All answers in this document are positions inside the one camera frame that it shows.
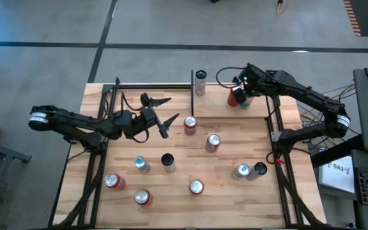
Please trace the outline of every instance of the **wooden tabletop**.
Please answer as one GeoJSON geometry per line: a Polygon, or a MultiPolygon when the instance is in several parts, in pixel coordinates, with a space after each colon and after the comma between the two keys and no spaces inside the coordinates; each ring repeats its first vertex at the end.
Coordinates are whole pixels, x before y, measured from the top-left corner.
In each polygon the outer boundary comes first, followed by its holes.
{"type": "MultiPolygon", "coordinates": [[[[86,85],[81,114],[97,116],[102,85],[86,85]]],[[[139,98],[144,90],[123,91],[132,107],[141,106],[139,98]]],[[[155,109],[161,121],[176,113],[180,116],[171,125],[168,139],[161,138],[158,129],[153,127],[149,129],[150,136],[144,144],[124,137],[110,142],[105,174],[120,174],[126,179],[127,187],[120,191],[102,185],[96,227],[284,227],[274,166],[266,164],[268,172],[254,181],[236,181],[231,177],[231,171],[241,163],[266,163],[265,156],[272,150],[264,120],[268,111],[263,96],[256,98],[249,110],[241,111],[227,106],[227,89],[208,85],[206,95],[194,96],[198,126],[196,134],[189,137],[184,134],[183,120],[191,114],[190,90],[146,89],[145,92],[153,98],[172,98],[155,109]],[[205,151],[209,134],[219,134],[222,139],[216,153],[205,151]],[[173,154],[175,172],[164,171],[160,162],[164,153],[173,154]],[[134,158],[139,155],[151,165],[147,174],[139,172],[133,165],[134,158]],[[205,190],[202,195],[194,197],[190,195],[188,184],[196,178],[204,182],[205,190]],[[135,203],[133,195],[140,188],[146,188],[154,195],[151,205],[135,203]]],[[[119,93],[116,96],[115,111],[120,109],[119,93]]],[[[284,127],[301,128],[295,100],[282,96],[280,102],[284,127]]],[[[145,135],[140,134],[136,138],[144,140],[145,135]]],[[[81,146],[73,146],[70,157],[81,151],[81,146]]],[[[86,153],[68,163],[54,224],[61,222],[79,200],[88,160],[89,153],[86,153]]],[[[292,151],[291,161],[300,197],[313,214],[325,222],[310,157],[306,153],[292,151]]],[[[290,197],[288,203],[295,220],[290,197]]]]}

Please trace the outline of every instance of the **white sticker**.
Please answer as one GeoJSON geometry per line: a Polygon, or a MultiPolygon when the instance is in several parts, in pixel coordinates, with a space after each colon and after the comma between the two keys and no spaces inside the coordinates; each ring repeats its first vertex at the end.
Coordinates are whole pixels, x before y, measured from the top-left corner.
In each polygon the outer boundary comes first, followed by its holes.
{"type": "Polygon", "coordinates": [[[31,113],[31,116],[38,116],[40,118],[46,118],[46,114],[44,114],[42,112],[33,112],[33,113],[31,113]]]}
{"type": "Polygon", "coordinates": [[[43,122],[43,123],[48,123],[48,120],[45,118],[39,118],[39,117],[31,117],[29,119],[29,121],[39,121],[39,122],[43,122]]]}
{"type": "Polygon", "coordinates": [[[350,125],[350,119],[345,116],[341,116],[341,115],[337,115],[337,122],[339,122],[340,124],[346,127],[349,127],[350,125]]]}

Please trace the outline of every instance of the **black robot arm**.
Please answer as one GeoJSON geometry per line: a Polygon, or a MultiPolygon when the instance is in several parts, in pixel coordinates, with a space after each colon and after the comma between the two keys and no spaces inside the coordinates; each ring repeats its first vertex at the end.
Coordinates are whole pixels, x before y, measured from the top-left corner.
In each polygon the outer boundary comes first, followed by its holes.
{"type": "Polygon", "coordinates": [[[238,76],[243,84],[243,96],[236,96],[241,103],[248,96],[287,95],[303,102],[323,113],[325,120],[315,125],[299,130],[285,129],[275,134],[276,148],[280,154],[290,153],[296,142],[326,135],[331,138],[344,137],[350,124],[350,118],[344,109],[344,104],[332,100],[322,94],[305,87],[283,70],[264,72],[249,64],[238,76]]]}
{"type": "Polygon", "coordinates": [[[127,139],[134,139],[134,136],[141,132],[146,132],[148,136],[148,129],[154,125],[158,126],[163,138],[168,138],[167,130],[179,114],[161,123],[153,107],[170,99],[155,100],[143,93],[142,107],[136,109],[140,113],[138,116],[128,110],[121,110],[107,114],[105,119],[76,114],[53,105],[34,106],[31,110],[29,127],[37,131],[55,131],[64,135],[64,139],[68,142],[79,141],[85,148],[97,148],[102,137],[117,140],[124,134],[127,139]],[[94,132],[85,132],[80,128],[94,132]]]}

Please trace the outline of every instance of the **gray concrete floor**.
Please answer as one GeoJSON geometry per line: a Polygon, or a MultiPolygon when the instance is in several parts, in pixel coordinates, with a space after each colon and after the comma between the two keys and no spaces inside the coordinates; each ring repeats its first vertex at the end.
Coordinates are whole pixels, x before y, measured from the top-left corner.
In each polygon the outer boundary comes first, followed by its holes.
{"type": "MultiPolygon", "coordinates": [[[[98,43],[111,0],[0,0],[0,41],[98,43]]],[[[368,48],[351,30],[343,1],[292,0],[276,16],[276,0],[119,0],[107,43],[368,48]]],[[[27,126],[32,105],[78,111],[96,49],[0,47],[0,143],[33,156],[14,162],[0,191],[0,226],[45,227],[69,144],[27,126]]],[[[351,84],[368,54],[105,49],[95,82],[189,82],[191,69],[215,72],[251,62],[283,69],[319,92],[351,84]]],[[[236,72],[227,72],[229,81],[236,72]]],[[[361,132],[354,96],[344,99],[361,132]]],[[[351,202],[322,195],[334,226],[354,221],[351,202]]]]}

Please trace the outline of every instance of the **soda can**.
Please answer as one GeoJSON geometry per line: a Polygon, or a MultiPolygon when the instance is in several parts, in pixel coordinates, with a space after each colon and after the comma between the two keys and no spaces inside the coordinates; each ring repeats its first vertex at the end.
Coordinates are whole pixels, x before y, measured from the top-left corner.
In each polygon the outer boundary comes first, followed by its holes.
{"type": "Polygon", "coordinates": [[[184,119],[184,132],[186,135],[194,135],[197,131],[197,120],[193,116],[184,119]]]}
{"type": "Polygon", "coordinates": [[[217,134],[211,134],[207,138],[207,143],[205,144],[205,150],[209,153],[214,153],[217,151],[221,144],[221,138],[217,134]]]}
{"type": "Polygon", "coordinates": [[[240,164],[236,169],[232,172],[232,177],[234,180],[239,180],[246,177],[249,174],[249,167],[247,164],[240,164]]]}
{"type": "Polygon", "coordinates": [[[240,104],[241,109],[248,109],[253,100],[254,100],[253,96],[247,97],[247,100],[240,104]]]}
{"type": "Polygon", "coordinates": [[[195,94],[203,96],[205,94],[207,73],[204,70],[198,70],[195,73],[195,94]]]}
{"type": "Polygon", "coordinates": [[[134,194],[134,201],[140,205],[150,205],[153,202],[153,195],[143,188],[134,194]]]}
{"type": "Polygon", "coordinates": [[[148,173],[150,171],[149,163],[142,156],[136,157],[134,159],[134,165],[142,173],[148,173]]]}
{"type": "Polygon", "coordinates": [[[265,175],[267,171],[267,166],[262,162],[258,162],[253,168],[250,169],[250,172],[247,175],[247,179],[252,181],[260,176],[265,175]]]}
{"type": "Polygon", "coordinates": [[[236,101],[234,91],[241,89],[241,86],[235,86],[229,90],[229,95],[227,99],[228,105],[235,107],[238,105],[238,102],[236,101]]]}
{"type": "Polygon", "coordinates": [[[117,173],[110,173],[105,177],[105,185],[122,190],[126,187],[126,180],[117,173]]]}
{"type": "Polygon", "coordinates": [[[176,170],[176,164],[174,164],[174,157],[170,153],[166,153],[161,157],[161,164],[163,164],[165,171],[171,173],[176,170]]]}
{"type": "Polygon", "coordinates": [[[190,182],[190,192],[192,195],[199,195],[204,191],[204,183],[199,179],[190,182]]]}

